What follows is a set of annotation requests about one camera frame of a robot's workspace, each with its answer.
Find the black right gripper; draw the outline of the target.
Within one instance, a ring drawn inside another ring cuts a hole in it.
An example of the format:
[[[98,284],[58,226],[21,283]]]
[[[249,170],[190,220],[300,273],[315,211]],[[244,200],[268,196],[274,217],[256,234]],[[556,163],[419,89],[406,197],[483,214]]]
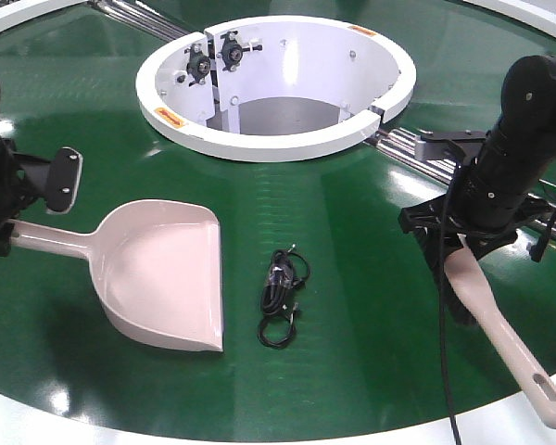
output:
[[[403,208],[398,223],[403,233],[412,233],[427,260],[439,260],[461,249],[459,235],[465,235],[468,247],[480,260],[488,253],[512,244],[516,230],[533,220],[550,214],[550,205],[541,198],[528,197],[500,228],[484,228],[461,219],[451,207],[445,207],[446,196]]]

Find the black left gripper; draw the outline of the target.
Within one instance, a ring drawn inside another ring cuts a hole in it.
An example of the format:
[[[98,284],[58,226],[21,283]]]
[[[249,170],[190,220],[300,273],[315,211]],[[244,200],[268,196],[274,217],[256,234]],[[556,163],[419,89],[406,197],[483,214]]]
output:
[[[20,153],[15,141],[0,137],[0,257],[11,250],[11,219],[44,196],[51,161]]]

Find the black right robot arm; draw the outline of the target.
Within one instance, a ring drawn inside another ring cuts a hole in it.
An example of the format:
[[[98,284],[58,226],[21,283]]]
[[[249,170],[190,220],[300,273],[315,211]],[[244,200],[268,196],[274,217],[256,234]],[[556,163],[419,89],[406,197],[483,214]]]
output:
[[[448,192],[401,210],[403,232],[413,233],[428,263],[438,264],[465,235],[477,259],[516,239],[516,231],[550,213],[529,197],[556,158],[556,56],[518,59],[500,95],[501,113],[487,133],[422,134],[418,160],[453,159]]]

